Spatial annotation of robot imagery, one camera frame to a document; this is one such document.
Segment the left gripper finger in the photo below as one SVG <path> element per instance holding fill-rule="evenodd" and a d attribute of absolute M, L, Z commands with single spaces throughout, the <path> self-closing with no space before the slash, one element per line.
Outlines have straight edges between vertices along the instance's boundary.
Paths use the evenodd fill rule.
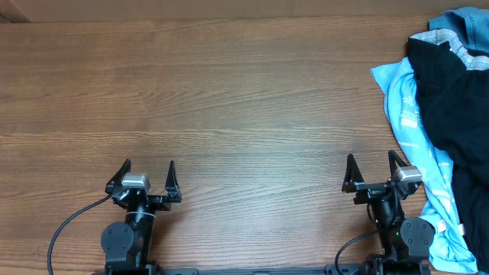
<path fill-rule="evenodd" d="M 126 173 L 131 171 L 131 160 L 127 159 L 121 166 L 121 168 L 115 173 L 115 175 L 106 183 L 105 193 L 112 194 L 116 186 L 120 186 L 123 177 Z"/>
<path fill-rule="evenodd" d="M 170 161 L 170 166 L 169 166 L 167 179 L 165 183 L 165 190 L 167 191 L 168 202 L 182 201 L 182 193 L 176 179 L 176 167 L 175 167 L 175 162 L 173 160 Z"/>

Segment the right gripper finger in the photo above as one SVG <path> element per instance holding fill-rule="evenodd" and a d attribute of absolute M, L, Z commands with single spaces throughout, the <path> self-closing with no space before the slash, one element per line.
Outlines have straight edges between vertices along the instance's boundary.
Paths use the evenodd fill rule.
<path fill-rule="evenodd" d="M 400 167 L 407 167 L 408 164 L 404 162 L 400 156 L 396 153 L 395 150 L 388 151 L 388 159 L 389 159 L 389 167 L 390 167 L 390 175 L 393 176 L 395 171 Z"/>
<path fill-rule="evenodd" d="M 345 177 L 342 184 L 342 192 L 355 193 L 364 185 L 364 179 L 359 170 L 358 164 L 353 156 L 347 156 Z"/>

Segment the black shorts grey waistband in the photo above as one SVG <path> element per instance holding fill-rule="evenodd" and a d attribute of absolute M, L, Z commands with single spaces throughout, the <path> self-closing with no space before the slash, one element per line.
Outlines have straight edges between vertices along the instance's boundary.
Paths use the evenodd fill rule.
<path fill-rule="evenodd" d="M 409 38 L 425 131 L 454 165 L 488 171 L 488 54 L 466 49 L 450 30 Z"/>

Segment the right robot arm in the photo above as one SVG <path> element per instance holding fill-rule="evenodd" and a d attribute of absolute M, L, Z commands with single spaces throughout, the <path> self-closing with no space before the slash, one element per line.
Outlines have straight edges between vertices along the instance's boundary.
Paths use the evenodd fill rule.
<path fill-rule="evenodd" d="M 423 261 L 429 258 L 435 228 L 419 217 L 407 218 L 401 202 L 414 194 L 423 184 L 419 169 L 405 163 L 399 155 L 388 152 L 390 177 L 383 183 L 367 184 L 353 154 L 347 156 L 342 192 L 353 193 L 355 205 L 366 205 L 368 218 L 375 231 L 351 239 L 335 256 L 335 270 L 339 274 L 366 275 L 423 275 L 429 267 Z M 382 253 L 369 255 L 354 270 L 341 267 L 341 253 L 351 244 L 371 236 L 378 236 Z"/>

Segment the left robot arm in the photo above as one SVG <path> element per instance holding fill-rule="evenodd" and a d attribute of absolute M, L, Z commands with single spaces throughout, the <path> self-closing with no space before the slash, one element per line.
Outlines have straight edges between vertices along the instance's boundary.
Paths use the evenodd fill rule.
<path fill-rule="evenodd" d="M 175 163 L 170 162 L 164 195 L 150 194 L 145 173 L 132 173 L 127 159 L 107 182 L 105 192 L 126 210 L 125 220 L 110 224 L 101 235 L 105 252 L 105 274 L 161 274 L 160 265 L 149 259 L 156 213 L 171 210 L 182 201 Z"/>

